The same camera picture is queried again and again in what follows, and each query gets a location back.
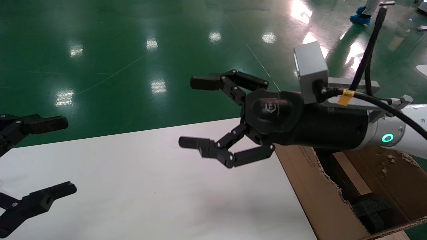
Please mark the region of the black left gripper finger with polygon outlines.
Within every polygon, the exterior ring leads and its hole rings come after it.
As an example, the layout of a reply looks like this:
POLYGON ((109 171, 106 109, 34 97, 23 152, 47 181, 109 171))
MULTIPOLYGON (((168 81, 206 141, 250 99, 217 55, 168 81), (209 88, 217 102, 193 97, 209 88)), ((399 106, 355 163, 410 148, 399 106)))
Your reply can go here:
POLYGON ((68 120, 64 116, 43 118, 38 114, 23 117, 2 114, 0 116, 0 156, 9 152, 29 135, 40 135, 68 127, 68 120))
POLYGON ((24 221, 48 212, 55 200, 76 192, 76 186, 67 181, 32 192, 21 200, 1 193, 0 206, 5 212, 0 217, 0 237, 7 238, 24 221))

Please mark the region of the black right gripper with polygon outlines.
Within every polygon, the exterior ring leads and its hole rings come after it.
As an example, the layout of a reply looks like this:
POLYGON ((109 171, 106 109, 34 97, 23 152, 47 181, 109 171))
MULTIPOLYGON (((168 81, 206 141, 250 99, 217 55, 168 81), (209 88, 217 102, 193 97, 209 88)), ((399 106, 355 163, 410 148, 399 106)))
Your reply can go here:
POLYGON ((217 159, 231 169, 270 158, 275 150, 273 143, 355 149, 364 140, 369 124, 366 110, 305 104, 299 92, 269 92, 268 86, 268 81, 234 69, 191 77, 192 89, 223 91, 237 105, 245 105, 245 123, 218 141, 181 136, 179 146, 196 149, 201 157, 217 159), (246 94, 243 88, 252 92, 246 94), (230 152, 245 136, 259 146, 230 152))

